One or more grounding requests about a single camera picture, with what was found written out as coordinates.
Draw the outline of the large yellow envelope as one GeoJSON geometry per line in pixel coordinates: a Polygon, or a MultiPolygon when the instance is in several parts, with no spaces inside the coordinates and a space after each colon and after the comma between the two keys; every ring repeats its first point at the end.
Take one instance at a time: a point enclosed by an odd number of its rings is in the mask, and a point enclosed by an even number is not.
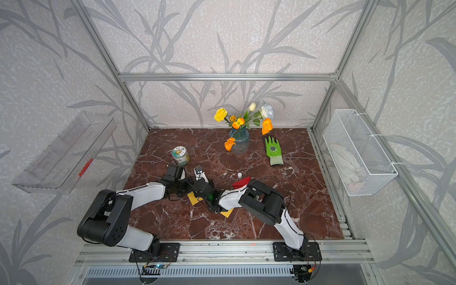
{"type": "Polygon", "coordinates": [[[220,212],[224,217],[229,218],[231,213],[233,212],[233,209],[230,209],[229,211],[222,211],[220,212]]]}

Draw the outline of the red envelope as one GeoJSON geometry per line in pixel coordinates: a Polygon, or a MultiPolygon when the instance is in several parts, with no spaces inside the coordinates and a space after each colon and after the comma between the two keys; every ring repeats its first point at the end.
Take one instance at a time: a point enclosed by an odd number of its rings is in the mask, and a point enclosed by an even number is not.
{"type": "Polygon", "coordinates": [[[246,177],[232,184],[234,190],[241,189],[249,184],[251,177],[246,177]]]}

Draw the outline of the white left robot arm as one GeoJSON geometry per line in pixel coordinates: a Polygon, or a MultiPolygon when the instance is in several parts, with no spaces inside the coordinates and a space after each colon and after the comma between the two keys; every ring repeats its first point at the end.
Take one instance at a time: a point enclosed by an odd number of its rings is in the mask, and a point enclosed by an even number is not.
{"type": "Polygon", "coordinates": [[[78,225],[77,235],[88,243],[108,247],[124,247],[158,255],[157,236],[129,225],[130,213],[150,202],[168,198],[178,192],[186,193],[186,171],[170,164],[163,178],[157,182],[129,190],[101,190],[78,225]]]}

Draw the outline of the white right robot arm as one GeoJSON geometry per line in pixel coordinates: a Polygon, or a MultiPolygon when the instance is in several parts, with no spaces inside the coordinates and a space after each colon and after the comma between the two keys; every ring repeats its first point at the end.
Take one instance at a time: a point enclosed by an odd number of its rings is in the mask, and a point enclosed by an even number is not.
{"type": "Polygon", "coordinates": [[[199,179],[192,189],[210,211],[222,213],[244,208],[263,223],[274,226],[288,248],[305,252],[308,239],[291,219],[281,193],[257,179],[245,178],[239,183],[233,190],[217,191],[212,184],[199,179]]]}

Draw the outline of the small yellow envelope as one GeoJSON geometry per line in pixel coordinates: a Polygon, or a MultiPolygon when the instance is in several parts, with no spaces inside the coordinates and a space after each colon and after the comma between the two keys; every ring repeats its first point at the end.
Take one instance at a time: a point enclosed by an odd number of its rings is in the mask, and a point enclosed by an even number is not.
{"type": "Polygon", "coordinates": [[[192,205],[196,205],[197,203],[203,201],[204,199],[201,197],[196,197],[194,192],[190,192],[187,194],[187,197],[189,198],[190,202],[192,205]]]}

